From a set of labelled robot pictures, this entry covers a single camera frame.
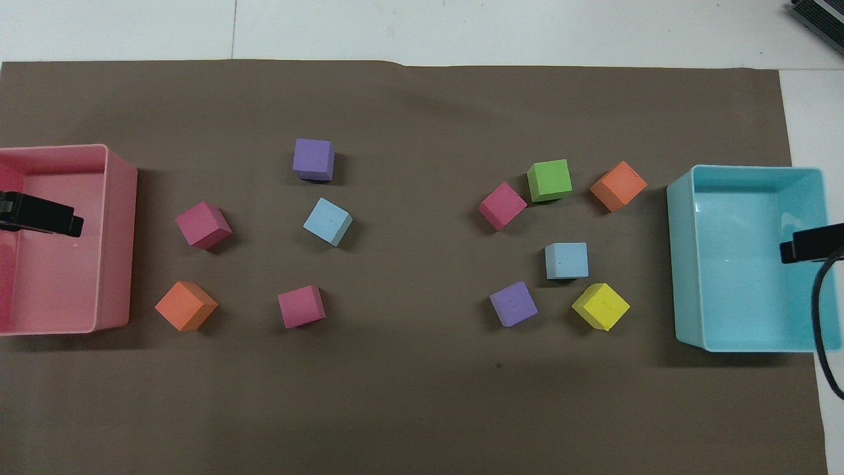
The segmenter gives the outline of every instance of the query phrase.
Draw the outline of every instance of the white floor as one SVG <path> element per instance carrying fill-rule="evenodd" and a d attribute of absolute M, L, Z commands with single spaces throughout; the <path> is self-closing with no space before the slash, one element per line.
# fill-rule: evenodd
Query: white floor
<path fill-rule="evenodd" d="M 844 56 L 787 0 L 0 0 L 0 61 L 380 59 L 780 69 L 795 166 L 820 167 L 844 221 Z M 844 296 L 844 272 L 838 272 Z M 833 355 L 844 379 L 844 353 Z M 830 473 L 844 475 L 844 401 L 819 374 Z"/>

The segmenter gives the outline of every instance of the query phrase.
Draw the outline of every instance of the green cube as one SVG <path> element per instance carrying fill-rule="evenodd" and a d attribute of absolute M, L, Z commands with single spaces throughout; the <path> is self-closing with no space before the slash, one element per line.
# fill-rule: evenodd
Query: green cube
<path fill-rule="evenodd" d="M 534 163 L 527 174 L 530 199 L 533 203 L 560 199 L 571 193 L 569 162 L 566 160 Z"/>

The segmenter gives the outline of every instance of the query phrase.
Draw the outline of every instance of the pink plastic bin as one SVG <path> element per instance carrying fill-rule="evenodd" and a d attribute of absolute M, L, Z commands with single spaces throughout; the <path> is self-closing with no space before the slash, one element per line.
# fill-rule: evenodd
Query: pink plastic bin
<path fill-rule="evenodd" d="M 0 189 L 72 206 L 81 237 L 0 231 L 0 335 L 129 321 L 138 170 L 105 145 L 0 149 Z"/>

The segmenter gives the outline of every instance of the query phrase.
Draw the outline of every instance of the black device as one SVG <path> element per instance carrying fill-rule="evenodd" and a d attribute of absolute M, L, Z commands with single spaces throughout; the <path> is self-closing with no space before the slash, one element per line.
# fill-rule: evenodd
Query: black device
<path fill-rule="evenodd" d="M 794 18 L 844 54 L 844 0 L 792 0 L 792 3 Z"/>
<path fill-rule="evenodd" d="M 824 338 L 820 333 L 820 288 L 824 285 L 824 278 L 832 269 L 832 265 L 844 259 L 844 223 L 795 232 L 791 241 L 780 244 L 780 259 L 783 264 L 805 261 L 823 261 L 824 263 L 812 284 L 811 311 L 814 347 L 818 351 L 818 361 L 826 382 L 829 383 L 832 392 L 844 400 L 844 390 L 841 390 L 832 375 L 824 348 Z"/>
<path fill-rule="evenodd" d="M 17 191 L 0 191 L 0 230 L 47 232 L 72 238 L 82 236 L 84 219 L 73 208 Z"/>

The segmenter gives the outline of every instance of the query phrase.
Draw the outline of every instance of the foam cube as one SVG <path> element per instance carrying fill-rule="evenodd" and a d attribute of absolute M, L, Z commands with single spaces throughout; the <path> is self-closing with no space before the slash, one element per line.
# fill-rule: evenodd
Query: foam cube
<path fill-rule="evenodd" d="M 545 272 L 549 279 L 589 277 L 586 243 L 554 243 L 545 247 Z"/>
<path fill-rule="evenodd" d="M 560 199 L 571 193 L 571 177 L 567 160 L 541 161 L 527 170 L 527 184 L 533 203 Z"/>
<path fill-rule="evenodd" d="M 516 190 L 507 183 L 502 183 L 490 196 L 480 202 L 478 211 L 495 230 L 500 231 L 526 207 L 528 204 L 516 193 Z"/>
<path fill-rule="evenodd" d="M 334 178 L 334 147 L 331 142 L 296 139 L 293 172 L 303 180 L 330 182 Z"/>
<path fill-rule="evenodd" d="M 193 331 L 211 315 L 217 303 L 193 282 L 178 281 L 155 309 L 179 331 Z"/>
<path fill-rule="evenodd" d="M 647 183 L 636 170 L 622 161 L 607 172 L 589 189 L 610 211 L 616 211 L 630 203 Z"/>
<path fill-rule="evenodd" d="M 231 236 L 231 228 L 223 213 L 207 201 L 180 214 L 176 218 L 176 224 L 179 225 L 187 243 L 194 248 L 209 250 Z"/>
<path fill-rule="evenodd" d="M 516 282 L 490 295 L 492 306 L 502 325 L 513 326 L 538 313 L 527 289 L 528 286 L 524 282 Z"/>
<path fill-rule="evenodd" d="M 320 198 L 303 226 L 310 232 L 337 246 L 352 224 L 352 216 L 325 198 Z"/>
<path fill-rule="evenodd" d="M 607 284 L 592 284 L 571 305 L 593 328 L 609 331 L 630 308 Z"/>
<path fill-rule="evenodd" d="M 319 287 L 302 287 L 279 295 L 279 307 L 284 327 L 293 328 L 325 318 L 325 308 Z"/>

